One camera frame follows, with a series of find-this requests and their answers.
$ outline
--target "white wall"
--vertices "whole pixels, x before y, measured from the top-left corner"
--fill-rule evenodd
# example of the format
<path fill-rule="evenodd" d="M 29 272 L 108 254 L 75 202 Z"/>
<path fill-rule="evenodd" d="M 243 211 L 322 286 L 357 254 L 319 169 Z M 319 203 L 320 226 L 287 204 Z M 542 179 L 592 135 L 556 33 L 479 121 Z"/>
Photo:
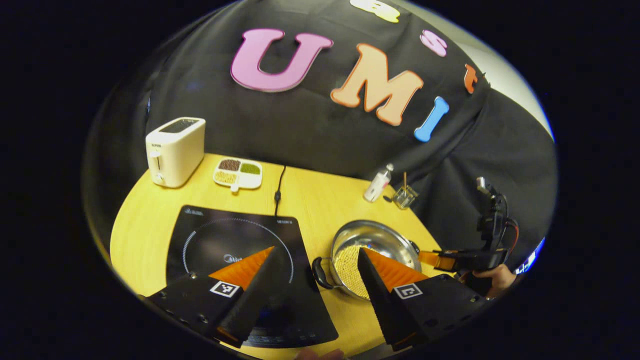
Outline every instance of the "white wall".
<path fill-rule="evenodd" d="M 473 59 L 481 71 L 486 72 L 485 78 L 491 83 L 492 88 L 510 97 L 525 108 L 553 137 L 547 117 L 531 87 L 522 75 L 500 54 L 468 31 L 435 12 L 405 0 L 390 0 L 389 2 L 413 12 L 456 42 Z"/>

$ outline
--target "green beans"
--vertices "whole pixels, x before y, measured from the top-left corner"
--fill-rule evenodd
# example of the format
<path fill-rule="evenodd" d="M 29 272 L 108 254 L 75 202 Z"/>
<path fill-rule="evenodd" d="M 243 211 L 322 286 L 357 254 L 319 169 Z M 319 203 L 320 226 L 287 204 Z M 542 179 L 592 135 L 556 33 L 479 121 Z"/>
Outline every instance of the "green beans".
<path fill-rule="evenodd" d="M 255 166 L 254 164 L 243 163 L 240 168 L 240 172 L 247 172 L 249 174 L 260 174 L 260 168 Z"/>

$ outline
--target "letter i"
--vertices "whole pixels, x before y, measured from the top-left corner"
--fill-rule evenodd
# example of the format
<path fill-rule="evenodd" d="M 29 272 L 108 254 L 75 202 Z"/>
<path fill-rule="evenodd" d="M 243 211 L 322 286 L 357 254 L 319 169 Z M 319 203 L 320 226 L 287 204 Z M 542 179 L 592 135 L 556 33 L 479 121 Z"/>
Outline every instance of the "letter i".
<path fill-rule="evenodd" d="M 427 119 L 422 123 L 422 126 L 418 127 L 413 132 L 416 139 L 422 142 L 427 142 L 431 139 L 431 132 L 433 132 L 433 129 L 438 125 L 438 122 L 442 119 L 444 114 L 449 112 L 449 104 L 447 104 L 447 102 L 440 96 L 436 96 L 436 99 L 433 102 L 435 105 L 433 106 L 433 109 L 431 109 L 431 113 L 429 113 Z"/>

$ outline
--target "human hand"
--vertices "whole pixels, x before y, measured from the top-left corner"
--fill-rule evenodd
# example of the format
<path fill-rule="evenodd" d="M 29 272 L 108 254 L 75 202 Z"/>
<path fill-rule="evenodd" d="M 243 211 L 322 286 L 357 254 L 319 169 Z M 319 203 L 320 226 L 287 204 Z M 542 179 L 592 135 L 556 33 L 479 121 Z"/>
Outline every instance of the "human hand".
<path fill-rule="evenodd" d="M 500 295 L 504 290 L 509 288 L 516 279 L 516 275 L 509 271 L 509 268 L 505 264 L 500 264 L 491 270 L 479 272 L 474 270 L 475 277 L 490 277 L 491 288 L 486 294 L 488 298 L 494 298 Z"/>
<path fill-rule="evenodd" d="M 294 360 L 342 360 L 344 359 L 344 353 L 339 348 L 326 353 L 325 355 L 319 356 L 315 351 L 304 348 L 298 355 L 293 358 Z"/>

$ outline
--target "white tray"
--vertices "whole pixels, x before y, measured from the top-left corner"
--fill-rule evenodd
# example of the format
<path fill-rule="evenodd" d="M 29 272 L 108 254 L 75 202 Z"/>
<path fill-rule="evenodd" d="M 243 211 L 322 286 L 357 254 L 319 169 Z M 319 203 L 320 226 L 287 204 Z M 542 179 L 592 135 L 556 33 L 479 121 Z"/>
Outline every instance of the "white tray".
<path fill-rule="evenodd" d="M 226 170 L 220 168 L 220 165 L 225 160 L 238 161 L 239 164 L 237 166 L 237 170 Z M 242 172 L 241 170 L 244 164 L 255 165 L 258 169 L 260 169 L 260 174 L 250 174 L 248 172 Z M 213 171 L 213 181 L 215 181 L 216 184 L 228 186 L 229 188 L 231 188 L 231 192 L 234 193 L 238 192 L 238 189 L 241 188 L 255 189 L 262 184 L 262 165 L 252 160 L 226 157 L 220 160 L 220 162 L 216 166 L 216 169 Z"/>

